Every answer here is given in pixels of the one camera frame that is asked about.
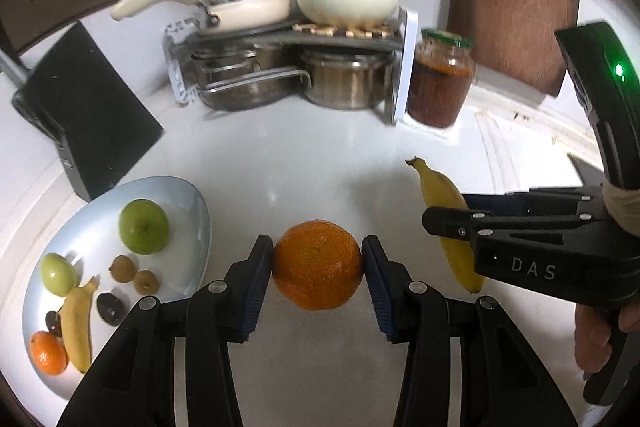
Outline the person right hand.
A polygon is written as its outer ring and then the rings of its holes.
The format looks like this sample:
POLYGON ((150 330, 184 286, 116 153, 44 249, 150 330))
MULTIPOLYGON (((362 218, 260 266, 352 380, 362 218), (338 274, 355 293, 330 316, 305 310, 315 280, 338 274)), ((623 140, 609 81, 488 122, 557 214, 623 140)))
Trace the person right hand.
MULTIPOLYGON (((587 373, 598 373, 612 355, 611 326, 596 309, 584 305, 575 307, 574 317, 574 355, 577 366, 587 373)), ((637 332, 639 317, 638 301, 629 303, 620 311, 618 328, 623 333, 637 332)))

